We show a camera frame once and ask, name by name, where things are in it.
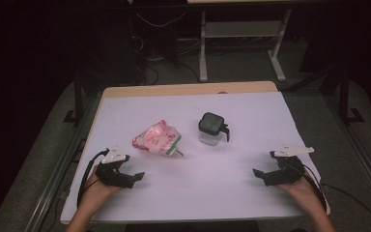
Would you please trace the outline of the glass jar with black lid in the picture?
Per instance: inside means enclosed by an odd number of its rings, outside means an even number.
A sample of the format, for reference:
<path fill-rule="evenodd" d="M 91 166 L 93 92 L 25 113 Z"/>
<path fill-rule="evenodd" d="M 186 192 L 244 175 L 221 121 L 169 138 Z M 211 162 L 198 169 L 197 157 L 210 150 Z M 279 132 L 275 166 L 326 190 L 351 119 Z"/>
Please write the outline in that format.
<path fill-rule="evenodd" d="M 226 135 L 226 141 L 230 140 L 230 131 L 224 118 L 206 112 L 198 123 L 199 141 L 210 146 L 216 146 L 221 139 L 221 134 Z"/>

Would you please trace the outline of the person's right hand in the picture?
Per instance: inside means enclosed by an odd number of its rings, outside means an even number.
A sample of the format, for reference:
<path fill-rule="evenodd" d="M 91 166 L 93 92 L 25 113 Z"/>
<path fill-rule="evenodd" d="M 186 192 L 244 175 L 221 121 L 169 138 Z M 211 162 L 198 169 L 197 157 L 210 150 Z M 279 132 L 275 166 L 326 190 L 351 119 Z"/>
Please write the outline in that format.
<path fill-rule="evenodd" d="M 326 210 L 316 191 L 304 177 L 292 184 L 282 184 L 276 187 L 291 196 L 298 206 L 310 216 L 326 215 Z"/>

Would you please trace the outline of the person's left hand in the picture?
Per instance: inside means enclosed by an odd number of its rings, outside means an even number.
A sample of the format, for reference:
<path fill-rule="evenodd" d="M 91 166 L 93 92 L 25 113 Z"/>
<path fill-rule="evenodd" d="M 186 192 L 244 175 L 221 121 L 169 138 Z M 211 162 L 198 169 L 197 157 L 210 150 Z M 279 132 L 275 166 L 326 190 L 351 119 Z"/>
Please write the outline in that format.
<path fill-rule="evenodd" d="M 78 206 L 78 211 L 92 216 L 115 193 L 122 190 L 119 187 L 107 186 L 96 175 L 97 167 L 93 169 L 85 185 L 84 193 Z"/>

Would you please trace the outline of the black metal stand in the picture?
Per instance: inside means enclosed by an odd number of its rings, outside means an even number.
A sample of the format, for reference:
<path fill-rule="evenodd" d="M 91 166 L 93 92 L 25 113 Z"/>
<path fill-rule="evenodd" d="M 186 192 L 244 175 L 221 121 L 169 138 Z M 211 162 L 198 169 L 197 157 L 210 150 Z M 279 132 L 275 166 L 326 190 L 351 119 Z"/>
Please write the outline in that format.
<path fill-rule="evenodd" d="M 75 77 L 73 83 L 74 90 L 74 109 L 69 110 L 63 120 L 64 123 L 73 123 L 75 127 L 79 125 L 79 122 L 83 115 L 83 88 L 81 75 L 78 74 Z"/>
<path fill-rule="evenodd" d="M 334 89 L 338 90 L 338 114 L 340 120 L 349 126 L 351 123 L 364 123 L 356 108 L 349 107 L 350 79 L 345 68 L 339 66 L 334 71 Z"/>

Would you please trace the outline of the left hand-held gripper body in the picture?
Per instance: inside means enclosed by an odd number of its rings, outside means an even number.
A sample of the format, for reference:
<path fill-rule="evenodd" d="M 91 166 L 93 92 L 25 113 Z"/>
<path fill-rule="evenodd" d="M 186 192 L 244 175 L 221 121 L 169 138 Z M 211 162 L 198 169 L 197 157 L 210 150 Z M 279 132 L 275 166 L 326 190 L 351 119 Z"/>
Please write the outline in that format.
<path fill-rule="evenodd" d="M 98 165 L 96 175 L 107 186 L 125 188 L 124 178 L 128 175 L 121 173 L 119 169 L 128 160 L 129 155 L 124 155 L 118 147 L 107 149 Z"/>

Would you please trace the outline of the white metal desk frame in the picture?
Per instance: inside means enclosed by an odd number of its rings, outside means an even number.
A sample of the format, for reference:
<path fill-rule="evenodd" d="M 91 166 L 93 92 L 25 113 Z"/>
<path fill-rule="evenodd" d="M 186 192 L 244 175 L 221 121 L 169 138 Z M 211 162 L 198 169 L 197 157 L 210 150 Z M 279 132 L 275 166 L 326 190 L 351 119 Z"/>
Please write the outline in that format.
<path fill-rule="evenodd" d="M 268 57 L 278 81 L 286 80 L 285 74 L 278 61 L 278 52 L 281 47 L 292 10 L 283 10 L 280 19 L 214 19 L 208 17 L 208 11 L 201 13 L 200 24 L 200 52 L 199 74 L 200 80 L 208 80 L 206 46 L 207 39 L 230 38 L 271 38 L 275 39 L 272 49 L 268 50 Z"/>

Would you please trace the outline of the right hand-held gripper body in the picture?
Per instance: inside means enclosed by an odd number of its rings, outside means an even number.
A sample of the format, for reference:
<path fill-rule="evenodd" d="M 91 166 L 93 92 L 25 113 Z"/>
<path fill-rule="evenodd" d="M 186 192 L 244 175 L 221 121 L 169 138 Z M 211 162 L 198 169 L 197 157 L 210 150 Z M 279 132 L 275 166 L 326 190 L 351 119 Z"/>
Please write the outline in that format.
<path fill-rule="evenodd" d="M 276 159 L 278 170 L 272 173 L 281 173 L 284 178 L 283 184 L 292 184 L 304 175 L 304 167 L 299 155 L 312 153 L 312 147 L 283 144 L 277 151 L 271 151 L 271 157 Z"/>

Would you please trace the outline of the aluminium rail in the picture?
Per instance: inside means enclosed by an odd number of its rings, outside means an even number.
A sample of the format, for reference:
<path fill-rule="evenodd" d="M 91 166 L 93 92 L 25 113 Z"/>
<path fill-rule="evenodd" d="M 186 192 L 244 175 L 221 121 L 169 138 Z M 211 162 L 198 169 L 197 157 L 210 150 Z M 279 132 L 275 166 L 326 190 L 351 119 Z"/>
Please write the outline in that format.
<path fill-rule="evenodd" d="M 335 104 L 332 97 L 324 97 L 324 101 L 329 108 L 329 111 L 333 115 L 335 122 L 338 124 L 339 128 L 345 134 L 352 148 L 354 149 L 357 158 L 359 159 L 360 165 L 365 172 L 369 183 L 371 184 L 371 159 L 368 157 L 366 149 L 362 146 L 361 142 L 358 140 L 356 134 L 352 130 L 351 126 L 346 124 L 344 120 L 341 119 L 339 115 L 338 106 Z"/>
<path fill-rule="evenodd" d="M 63 107 L 59 102 L 49 114 L 31 151 L 31 157 L 25 162 L 28 186 L 40 189 L 22 232 L 40 231 L 69 170 L 73 154 L 89 133 L 99 102 L 99 98 L 85 99 L 78 123 L 64 121 L 73 110 L 70 106 Z"/>

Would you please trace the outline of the red and white plastic bag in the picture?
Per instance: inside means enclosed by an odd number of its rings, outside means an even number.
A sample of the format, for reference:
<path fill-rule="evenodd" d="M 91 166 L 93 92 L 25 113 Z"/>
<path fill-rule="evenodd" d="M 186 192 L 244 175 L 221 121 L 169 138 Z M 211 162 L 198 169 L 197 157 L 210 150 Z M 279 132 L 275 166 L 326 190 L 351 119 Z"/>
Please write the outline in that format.
<path fill-rule="evenodd" d="M 151 154 L 169 157 L 177 151 L 181 139 L 181 134 L 174 127 L 161 120 L 133 138 L 131 144 Z"/>

